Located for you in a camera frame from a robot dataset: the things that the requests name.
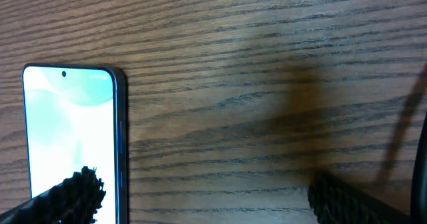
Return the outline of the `blue Samsung Galaxy phone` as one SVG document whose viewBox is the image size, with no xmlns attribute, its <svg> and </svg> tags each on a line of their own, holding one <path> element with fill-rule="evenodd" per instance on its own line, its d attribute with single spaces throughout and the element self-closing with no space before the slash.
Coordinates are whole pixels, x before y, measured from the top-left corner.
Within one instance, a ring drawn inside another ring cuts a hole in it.
<svg viewBox="0 0 427 224">
<path fill-rule="evenodd" d="M 28 63 L 22 90 L 31 197 L 86 166 L 106 195 L 97 223 L 127 223 L 127 81 L 116 67 Z"/>
</svg>

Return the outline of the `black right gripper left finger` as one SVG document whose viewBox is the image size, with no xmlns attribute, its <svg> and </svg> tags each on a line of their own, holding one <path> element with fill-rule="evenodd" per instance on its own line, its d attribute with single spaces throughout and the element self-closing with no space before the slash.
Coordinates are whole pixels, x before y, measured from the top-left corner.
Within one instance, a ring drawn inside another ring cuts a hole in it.
<svg viewBox="0 0 427 224">
<path fill-rule="evenodd" d="M 1 214 L 1 224 L 93 224 L 106 191 L 96 170 L 84 166 L 46 192 Z"/>
</svg>

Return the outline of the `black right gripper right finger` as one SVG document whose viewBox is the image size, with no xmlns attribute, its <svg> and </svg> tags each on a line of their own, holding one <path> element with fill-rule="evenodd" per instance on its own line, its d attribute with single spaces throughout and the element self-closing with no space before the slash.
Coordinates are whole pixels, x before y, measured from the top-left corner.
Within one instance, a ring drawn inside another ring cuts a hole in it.
<svg viewBox="0 0 427 224">
<path fill-rule="evenodd" d="M 325 172 L 314 177 L 308 201 L 319 224 L 405 224 L 411 217 Z"/>
</svg>

